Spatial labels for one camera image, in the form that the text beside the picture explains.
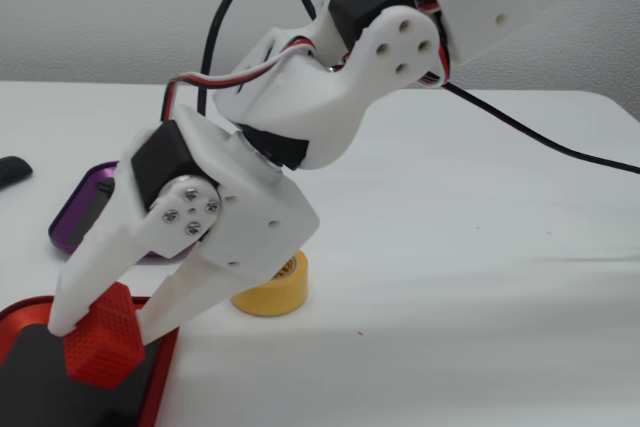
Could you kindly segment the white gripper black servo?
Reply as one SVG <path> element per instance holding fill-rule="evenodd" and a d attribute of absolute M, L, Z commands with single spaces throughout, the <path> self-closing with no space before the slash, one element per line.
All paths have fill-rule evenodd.
<path fill-rule="evenodd" d="M 181 106 L 131 158 L 144 206 L 177 177 L 215 184 L 216 222 L 137 311 L 144 345 L 247 287 L 269 281 L 312 236 L 319 218 L 298 186 L 240 132 L 229 133 Z"/>

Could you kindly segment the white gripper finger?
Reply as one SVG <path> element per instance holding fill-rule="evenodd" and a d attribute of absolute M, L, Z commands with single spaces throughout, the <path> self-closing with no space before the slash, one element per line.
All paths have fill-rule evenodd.
<path fill-rule="evenodd" d="M 213 184 L 182 177 L 161 190 L 150 210 L 135 179 L 118 175 L 114 193 L 58 275 L 49 331 L 72 332 L 90 305 L 146 254 L 171 259 L 196 242 L 217 220 L 209 204 L 220 198 Z"/>

